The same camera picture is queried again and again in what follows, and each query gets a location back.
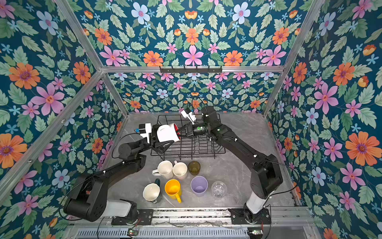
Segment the clear glass cup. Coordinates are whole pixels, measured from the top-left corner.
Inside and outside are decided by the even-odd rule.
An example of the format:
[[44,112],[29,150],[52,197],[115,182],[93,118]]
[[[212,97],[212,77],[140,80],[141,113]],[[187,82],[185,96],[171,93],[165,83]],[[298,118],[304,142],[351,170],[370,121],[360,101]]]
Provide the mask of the clear glass cup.
[[221,181],[214,182],[211,186],[211,193],[217,198],[223,198],[227,193],[227,186]]

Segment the olive green glass cup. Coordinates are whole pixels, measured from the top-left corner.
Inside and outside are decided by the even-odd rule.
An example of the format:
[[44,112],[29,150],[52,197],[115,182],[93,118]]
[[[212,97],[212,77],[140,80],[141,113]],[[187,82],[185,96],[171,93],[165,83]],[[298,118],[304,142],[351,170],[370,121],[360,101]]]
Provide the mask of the olive green glass cup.
[[193,176],[196,176],[199,174],[200,172],[200,169],[201,169],[201,165],[199,162],[197,161],[191,161],[189,164],[188,164],[188,171],[191,175]]

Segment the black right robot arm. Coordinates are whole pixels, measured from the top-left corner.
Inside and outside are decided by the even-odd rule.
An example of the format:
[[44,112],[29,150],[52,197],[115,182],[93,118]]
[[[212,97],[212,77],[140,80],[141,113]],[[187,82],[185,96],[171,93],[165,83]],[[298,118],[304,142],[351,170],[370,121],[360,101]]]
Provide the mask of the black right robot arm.
[[202,108],[202,121],[189,110],[181,115],[190,122],[176,130],[181,137],[205,135],[208,140],[232,152],[251,171],[250,186],[252,193],[244,204],[243,217],[253,224],[257,222],[270,195],[283,183],[280,164],[273,155],[265,155],[241,140],[227,125],[221,123],[214,107]]

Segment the yellow mug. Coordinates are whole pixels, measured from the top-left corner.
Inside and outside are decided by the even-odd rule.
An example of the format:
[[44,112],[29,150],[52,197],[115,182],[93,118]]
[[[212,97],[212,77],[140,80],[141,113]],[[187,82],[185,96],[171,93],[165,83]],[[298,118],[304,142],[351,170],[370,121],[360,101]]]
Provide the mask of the yellow mug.
[[165,192],[166,194],[173,200],[177,200],[178,203],[182,203],[181,195],[182,188],[181,184],[176,179],[171,179],[165,184]]

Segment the black hook rail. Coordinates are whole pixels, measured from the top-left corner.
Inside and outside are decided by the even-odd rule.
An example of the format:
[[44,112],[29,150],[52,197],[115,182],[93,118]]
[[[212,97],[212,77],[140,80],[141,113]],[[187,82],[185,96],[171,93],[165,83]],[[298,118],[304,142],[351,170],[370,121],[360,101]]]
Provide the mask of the black hook rail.
[[222,67],[159,67],[160,73],[179,73],[179,74],[188,74],[188,73],[200,73],[200,74],[209,74],[209,73],[222,73]]

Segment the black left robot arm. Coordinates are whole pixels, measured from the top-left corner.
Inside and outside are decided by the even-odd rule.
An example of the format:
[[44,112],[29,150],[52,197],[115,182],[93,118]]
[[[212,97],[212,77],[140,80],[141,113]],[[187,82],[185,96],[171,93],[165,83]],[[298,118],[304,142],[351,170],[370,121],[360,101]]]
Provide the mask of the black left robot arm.
[[138,141],[123,143],[119,146],[120,163],[93,174],[81,174],[73,189],[67,193],[63,206],[65,214],[78,220],[95,222],[99,218],[113,217],[134,223],[138,220],[136,203],[119,199],[109,200],[108,190],[125,177],[139,172],[146,163],[144,152],[150,149],[164,153],[174,142],[180,140],[176,125],[165,132],[165,126],[155,125],[152,132],[140,131]]

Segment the cream faceted mug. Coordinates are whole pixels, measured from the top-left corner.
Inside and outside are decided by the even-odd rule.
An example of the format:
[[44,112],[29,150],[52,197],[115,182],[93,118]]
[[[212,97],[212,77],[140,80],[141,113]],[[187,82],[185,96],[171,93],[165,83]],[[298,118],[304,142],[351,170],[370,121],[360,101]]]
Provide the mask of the cream faceted mug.
[[159,163],[157,169],[152,171],[152,175],[161,176],[165,179],[172,179],[174,177],[172,162],[165,160]]

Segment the dark green mug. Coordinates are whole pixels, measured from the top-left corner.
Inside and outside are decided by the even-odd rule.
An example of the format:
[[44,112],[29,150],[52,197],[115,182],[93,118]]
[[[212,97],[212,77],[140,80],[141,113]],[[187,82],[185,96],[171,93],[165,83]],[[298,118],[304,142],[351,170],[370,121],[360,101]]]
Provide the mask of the dark green mug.
[[154,183],[145,186],[142,196],[147,202],[158,203],[161,199],[160,179],[157,178]]

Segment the lilac plastic cup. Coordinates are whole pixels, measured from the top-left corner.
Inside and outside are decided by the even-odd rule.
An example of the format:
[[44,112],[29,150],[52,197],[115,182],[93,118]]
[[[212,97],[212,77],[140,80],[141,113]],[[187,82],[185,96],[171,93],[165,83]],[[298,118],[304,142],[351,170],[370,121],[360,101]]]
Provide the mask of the lilac plastic cup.
[[203,197],[208,187],[208,181],[203,176],[196,176],[191,181],[191,190],[198,197]]

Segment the white mug red inside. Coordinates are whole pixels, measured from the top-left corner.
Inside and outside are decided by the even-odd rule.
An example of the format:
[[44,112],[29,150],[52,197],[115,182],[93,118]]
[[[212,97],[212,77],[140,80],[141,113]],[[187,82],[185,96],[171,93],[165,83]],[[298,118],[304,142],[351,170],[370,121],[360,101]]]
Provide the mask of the white mug red inside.
[[157,138],[160,142],[165,141],[180,141],[180,136],[177,133],[178,127],[175,123],[161,125],[157,130]]

